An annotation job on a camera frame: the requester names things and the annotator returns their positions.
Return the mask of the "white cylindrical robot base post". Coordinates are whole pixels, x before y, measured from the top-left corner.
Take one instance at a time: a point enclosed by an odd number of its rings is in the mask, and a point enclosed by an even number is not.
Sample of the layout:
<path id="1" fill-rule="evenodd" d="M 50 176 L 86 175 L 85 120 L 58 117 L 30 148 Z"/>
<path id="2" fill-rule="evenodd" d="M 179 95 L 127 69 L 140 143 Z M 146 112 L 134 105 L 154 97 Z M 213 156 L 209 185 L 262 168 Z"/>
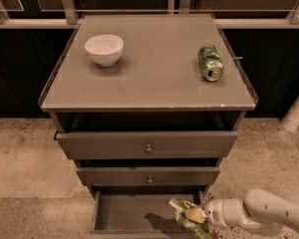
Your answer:
<path id="1" fill-rule="evenodd" d="M 293 132 L 299 127 L 299 96 L 288 110 L 281 124 L 289 132 Z"/>

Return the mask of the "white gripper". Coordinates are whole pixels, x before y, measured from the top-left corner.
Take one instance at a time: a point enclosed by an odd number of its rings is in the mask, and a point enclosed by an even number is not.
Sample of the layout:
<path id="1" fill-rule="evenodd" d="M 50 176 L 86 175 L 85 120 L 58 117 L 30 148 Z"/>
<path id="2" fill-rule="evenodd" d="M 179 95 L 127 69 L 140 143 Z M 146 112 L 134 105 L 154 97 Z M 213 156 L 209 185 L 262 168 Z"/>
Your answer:
<path id="1" fill-rule="evenodd" d="M 223 214 L 223 199 L 211 200 L 205 204 L 204 210 L 193 207 L 184 211 L 185 217 L 196 223 L 204 223 L 205 220 L 215 227 L 227 227 Z"/>

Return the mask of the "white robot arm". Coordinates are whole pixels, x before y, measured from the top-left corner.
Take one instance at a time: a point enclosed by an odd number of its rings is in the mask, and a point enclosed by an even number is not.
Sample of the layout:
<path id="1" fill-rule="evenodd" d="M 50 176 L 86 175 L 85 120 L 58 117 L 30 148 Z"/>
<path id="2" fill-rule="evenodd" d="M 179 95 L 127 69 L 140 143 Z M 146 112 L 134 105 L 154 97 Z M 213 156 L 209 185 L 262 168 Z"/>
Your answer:
<path id="1" fill-rule="evenodd" d="M 299 233 L 299 204 L 262 189 L 248 190 L 243 199 L 217 199 L 184 211 L 193 222 L 215 227 L 240 227 L 262 236 L 278 235 L 282 227 Z"/>

